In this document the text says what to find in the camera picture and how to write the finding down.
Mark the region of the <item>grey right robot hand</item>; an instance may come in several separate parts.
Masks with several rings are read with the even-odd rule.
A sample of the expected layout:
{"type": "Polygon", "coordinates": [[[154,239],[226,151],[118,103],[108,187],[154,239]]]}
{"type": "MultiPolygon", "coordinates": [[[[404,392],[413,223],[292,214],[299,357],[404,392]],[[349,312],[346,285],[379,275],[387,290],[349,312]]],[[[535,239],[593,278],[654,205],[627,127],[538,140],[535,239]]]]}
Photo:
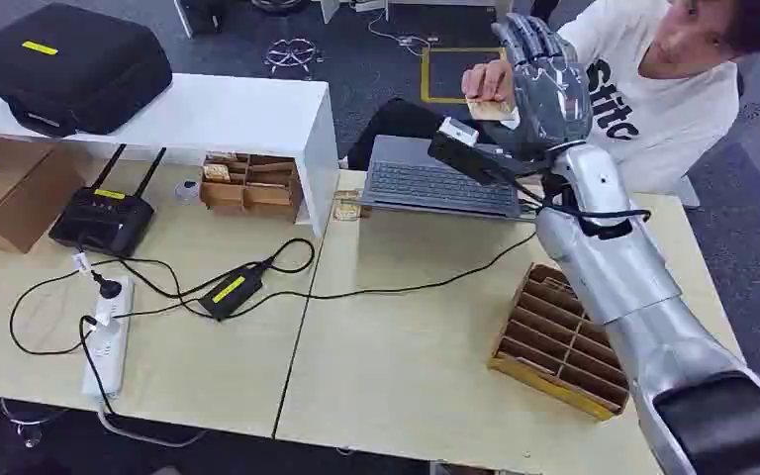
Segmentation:
{"type": "Polygon", "coordinates": [[[586,68],[575,49],[536,17],[510,13],[492,30],[506,49],[519,121],[512,129],[484,122],[486,135],[523,161],[584,141],[592,129],[592,106],[586,68]]]}

